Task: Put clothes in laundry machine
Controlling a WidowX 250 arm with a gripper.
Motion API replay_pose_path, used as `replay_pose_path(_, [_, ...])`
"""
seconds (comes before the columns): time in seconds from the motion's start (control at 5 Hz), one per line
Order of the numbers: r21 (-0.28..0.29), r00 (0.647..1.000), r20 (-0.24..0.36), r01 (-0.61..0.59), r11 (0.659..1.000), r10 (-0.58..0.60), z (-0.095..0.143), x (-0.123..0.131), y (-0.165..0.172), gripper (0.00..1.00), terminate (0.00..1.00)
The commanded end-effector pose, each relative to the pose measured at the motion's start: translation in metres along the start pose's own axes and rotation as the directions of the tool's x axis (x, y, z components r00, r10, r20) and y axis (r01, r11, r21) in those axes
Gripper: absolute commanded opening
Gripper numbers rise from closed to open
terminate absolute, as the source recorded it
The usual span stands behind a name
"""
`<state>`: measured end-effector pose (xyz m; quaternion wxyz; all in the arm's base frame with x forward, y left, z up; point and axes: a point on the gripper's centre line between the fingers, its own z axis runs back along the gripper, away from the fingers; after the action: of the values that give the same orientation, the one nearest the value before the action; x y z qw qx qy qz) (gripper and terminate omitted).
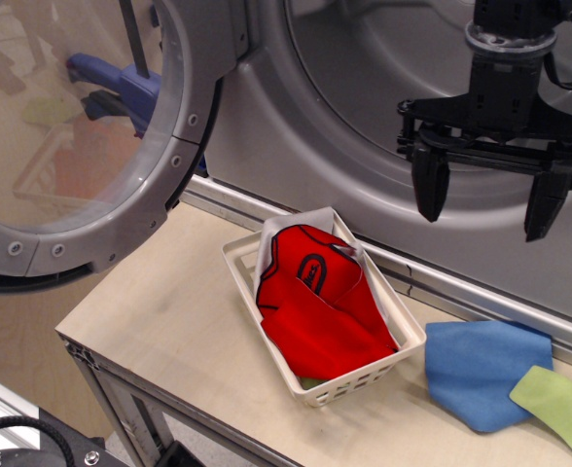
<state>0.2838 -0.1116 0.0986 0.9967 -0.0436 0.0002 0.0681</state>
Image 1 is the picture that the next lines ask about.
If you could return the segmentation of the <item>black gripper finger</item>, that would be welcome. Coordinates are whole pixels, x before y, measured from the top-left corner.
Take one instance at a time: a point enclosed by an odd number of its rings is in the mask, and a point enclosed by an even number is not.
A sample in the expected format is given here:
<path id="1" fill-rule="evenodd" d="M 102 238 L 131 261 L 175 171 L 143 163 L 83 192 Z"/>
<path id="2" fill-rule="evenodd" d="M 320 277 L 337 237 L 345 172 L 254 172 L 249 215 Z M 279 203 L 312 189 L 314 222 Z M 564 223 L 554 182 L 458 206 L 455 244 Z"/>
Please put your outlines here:
<path id="1" fill-rule="evenodd" d="M 524 219 L 526 242 L 542 239 L 548 234 L 571 185 L 572 167 L 561 163 L 555 163 L 534 176 Z"/>
<path id="2" fill-rule="evenodd" d="M 411 155 L 411 179 L 419 213 L 438 220 L 447 199 L 449 165 L 443 149 L 416 144 Z"/>

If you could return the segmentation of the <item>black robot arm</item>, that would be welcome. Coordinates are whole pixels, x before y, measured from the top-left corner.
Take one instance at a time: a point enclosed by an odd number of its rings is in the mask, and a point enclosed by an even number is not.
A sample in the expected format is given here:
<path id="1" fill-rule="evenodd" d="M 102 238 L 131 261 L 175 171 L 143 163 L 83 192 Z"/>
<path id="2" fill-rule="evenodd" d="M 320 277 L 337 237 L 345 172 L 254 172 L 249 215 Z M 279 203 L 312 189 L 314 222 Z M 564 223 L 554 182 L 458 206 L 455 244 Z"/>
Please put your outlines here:
<path id="1" fill-rule="evenodd" d="M 555 28 L 572 23 L 572 1 L 478 1 L 465 27 L 473 52 L 469 90 L 405 100 L 398 150 L 411 162 L 419 213 L 438 220 L 453 162 L 532 176 L 524 218 L 529 241 L 545 237 L 572 191 L 572 115 L 539 94 L 560 80 Z"/>

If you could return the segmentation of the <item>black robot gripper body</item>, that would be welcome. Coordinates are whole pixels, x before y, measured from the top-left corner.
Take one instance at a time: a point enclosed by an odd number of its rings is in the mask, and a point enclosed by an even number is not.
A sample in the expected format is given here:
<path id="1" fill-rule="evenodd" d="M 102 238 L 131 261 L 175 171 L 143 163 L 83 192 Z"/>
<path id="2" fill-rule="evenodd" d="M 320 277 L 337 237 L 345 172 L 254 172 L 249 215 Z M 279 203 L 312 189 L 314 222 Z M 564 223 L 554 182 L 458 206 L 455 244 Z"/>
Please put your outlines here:
<path id="1" fill-rule="evenodd" d="M 405 100 L 399 150 L 411 162 L 416 144 L 443 149 L 453 162 L 530 174 L 572 167 L 572 115 L 539 94 L 541 78 L 558 77 L 553 21 L 471 21 L 469 90 L 455 97 Z"/>

